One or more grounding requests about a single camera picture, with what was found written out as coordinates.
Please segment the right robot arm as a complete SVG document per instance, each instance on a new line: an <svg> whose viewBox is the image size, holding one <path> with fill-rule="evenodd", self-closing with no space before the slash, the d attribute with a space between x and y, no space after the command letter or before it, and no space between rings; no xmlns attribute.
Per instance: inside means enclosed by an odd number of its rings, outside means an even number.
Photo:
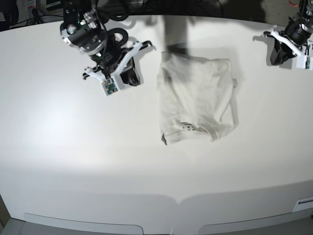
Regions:
<svg viewBox="0 0 313 235"><path fill-rule="evenodd" d="M115 15L99 7L96 0L65 0L60 25L62 40L96 63L93 68L85 68L82 79L92 77L104 86L105 91L112 93L126 85L140 85L134 58L153 45L151 41L145 41L126 47L129 35L125 29L106 28L105 24L110 20L121 22L128 18L128 5L123 0L120 4L124 12Z"/></svg>

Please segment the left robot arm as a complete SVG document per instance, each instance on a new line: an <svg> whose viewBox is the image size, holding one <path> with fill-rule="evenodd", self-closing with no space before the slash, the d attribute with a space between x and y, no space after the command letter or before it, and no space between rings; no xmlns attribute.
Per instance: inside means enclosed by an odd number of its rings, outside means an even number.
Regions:
<svg viewBox="0 0 313 235"><path fill-rule="evenodd" d="M265 31L264 37L274 39L273 50L270 55L270 64L280 66L289 59L296 58L296 67L299 69L313 69L313 2L301 0L298 3L299 12L282 31Z"/></svg>

